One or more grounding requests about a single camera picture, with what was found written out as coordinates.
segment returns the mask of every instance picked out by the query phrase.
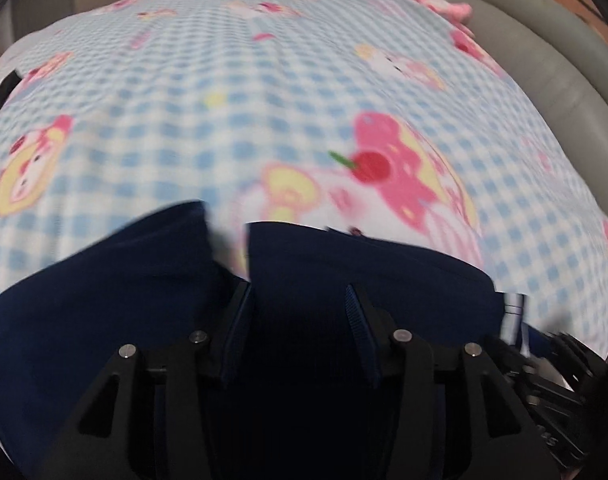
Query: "gray headboard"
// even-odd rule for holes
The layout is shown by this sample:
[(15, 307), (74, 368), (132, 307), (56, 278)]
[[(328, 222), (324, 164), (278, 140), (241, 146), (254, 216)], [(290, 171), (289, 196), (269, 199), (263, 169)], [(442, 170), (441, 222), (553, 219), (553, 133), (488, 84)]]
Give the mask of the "gray headboard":
[(608, 46), (554, 0), (451, 0), (520, 85), (608, 215)]

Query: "bed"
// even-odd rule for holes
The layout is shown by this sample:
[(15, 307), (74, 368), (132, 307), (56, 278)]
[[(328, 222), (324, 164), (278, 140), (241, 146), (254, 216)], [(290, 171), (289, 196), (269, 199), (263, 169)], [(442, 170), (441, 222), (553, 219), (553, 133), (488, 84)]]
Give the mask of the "bed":
[(239, 274), (249, 221), (424, 245), (605, 356), (608, 48), (552, 0), (450, 1), (497, 63), (409, 0), (123, 0), (23, 38), (0, 293), (201, 199)]

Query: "metal screw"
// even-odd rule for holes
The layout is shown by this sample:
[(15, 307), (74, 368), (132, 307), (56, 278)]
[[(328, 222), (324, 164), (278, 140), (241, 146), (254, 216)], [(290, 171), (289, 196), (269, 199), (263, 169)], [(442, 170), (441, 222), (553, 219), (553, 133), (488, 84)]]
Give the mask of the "metal screw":
[(466, 343), (464, 345), (464, 351), (471, 357), (477, 357), (482, 354), (482, 347), (477, 343)]
[(400, 328), (393, 332), (393, 339), (395, 341), (399, 341), (400, 343), (408, 343), (413, 338), (413, 334), (408, 332), (408, 330), (404, 330)]
[(209, 335), (203, 330), (196, 330), (191, 335), (188, 336), (188, 340), (191, 343), (203, 343), (206, 339), (209, 338)]
[(123, 357), (124, 359), (128, 359), (129, 357), (132, 357), (133, 355), (135, 355), (136, 352), (137, 352), (137, 347), (135, 345), (131, 345), (131, 344), (124, 345), (119, 349), (119, 355), (121, 357)]

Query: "cherry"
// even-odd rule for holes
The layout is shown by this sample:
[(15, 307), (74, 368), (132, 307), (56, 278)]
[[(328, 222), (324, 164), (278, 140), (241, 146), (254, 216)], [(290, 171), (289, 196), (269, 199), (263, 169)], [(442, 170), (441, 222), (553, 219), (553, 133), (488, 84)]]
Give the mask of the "cherry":
[(386, 180), (391, 174), (388, 158), (379, 152), (358, 152), (351, 160), (339, 153), (329, 152), (340, 164), (351, 170), (353, 176), (364, 184), (375, 184)]

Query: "green cherry stem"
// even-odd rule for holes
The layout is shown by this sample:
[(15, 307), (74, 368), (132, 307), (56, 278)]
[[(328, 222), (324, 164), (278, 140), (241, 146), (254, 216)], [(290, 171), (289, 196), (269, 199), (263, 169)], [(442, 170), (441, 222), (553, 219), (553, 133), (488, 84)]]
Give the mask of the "green cherry stem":
[(347, 159), (345, 156), (341, 156), (337, 152), (328, 152), (328, 155), (330, 155), (341, 165), (346, 166), (349, 170), (354, 170), (355, 168), (357, 168), (357, 164), (355, 164), (352, 160)]

